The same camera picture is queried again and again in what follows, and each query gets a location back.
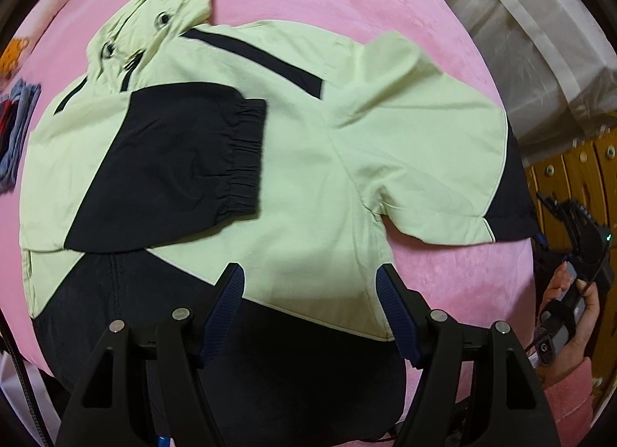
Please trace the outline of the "green and black hooded jacket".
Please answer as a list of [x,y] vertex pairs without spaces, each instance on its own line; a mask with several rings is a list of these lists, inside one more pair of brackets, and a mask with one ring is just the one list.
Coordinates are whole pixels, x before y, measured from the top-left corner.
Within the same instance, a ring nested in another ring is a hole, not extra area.
[[374,277],[386,225],[429,245],[538,230],[505,112],[389,32],[209,23],[212,0],[131,0],[30,133],[23,282],[52,375],[74,388],[115,320],[151,332],[246,275],[201,372],[230,446],[386,434],[406,367]]

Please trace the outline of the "cream lace covered furniture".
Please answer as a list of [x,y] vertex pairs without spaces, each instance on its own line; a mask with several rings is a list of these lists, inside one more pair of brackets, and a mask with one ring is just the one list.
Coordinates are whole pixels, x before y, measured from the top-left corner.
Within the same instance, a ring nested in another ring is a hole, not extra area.
[[445,0],[480,50],[527,162],[616,124],[616,52],[581,0]]

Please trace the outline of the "folded blue jeans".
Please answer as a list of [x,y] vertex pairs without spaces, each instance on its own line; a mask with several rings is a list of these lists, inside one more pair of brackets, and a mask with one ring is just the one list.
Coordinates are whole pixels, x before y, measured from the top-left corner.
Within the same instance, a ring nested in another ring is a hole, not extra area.
[[25,142],[25,136],[29,127],[35,105],[41,94],[41,85],[17,80],[8,95],[1,98],[11,99],[18,103],[17,116],[13,132],[10,134],[8,150],[1,159],[1,192],[12,191],[17,182],[17,173]]

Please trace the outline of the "folded navy red garment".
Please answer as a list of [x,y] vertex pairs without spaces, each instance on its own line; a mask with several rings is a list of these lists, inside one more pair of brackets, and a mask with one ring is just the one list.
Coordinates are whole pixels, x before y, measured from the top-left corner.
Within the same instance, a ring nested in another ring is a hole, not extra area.
[[0,119],[0,159],[4,157],[8,150],[10,134],[13,132],[17,116],[18,103],[11,99],[1,102]]

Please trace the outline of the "pink plush bed blanket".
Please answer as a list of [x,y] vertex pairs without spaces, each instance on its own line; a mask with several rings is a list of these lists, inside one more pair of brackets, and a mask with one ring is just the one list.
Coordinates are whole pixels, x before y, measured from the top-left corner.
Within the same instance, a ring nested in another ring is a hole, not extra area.
[[[20,70],[22,79],[41,85],[41,106],[82,74],[87,43],[127,1],[68,0],[60,9]],[[231,25],[294,20],[363,42],[397,30],[448,73],[488,96],[497,93],[475,45],[443,0],[214,0],[213,19]],[[388,238],[404,279],[430,301],[477,325],[505,318],[521,338],[529,338],[533,292],[528,242],[441,248],[395,229]]]

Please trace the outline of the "rolled bear print quilt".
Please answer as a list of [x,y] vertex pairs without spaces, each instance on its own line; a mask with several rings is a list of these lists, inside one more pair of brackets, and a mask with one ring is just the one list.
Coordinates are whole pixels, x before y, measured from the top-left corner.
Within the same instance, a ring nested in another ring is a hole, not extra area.
[[1,89],[19,72],[68,0],[39,0],[21,23],[1,56]]

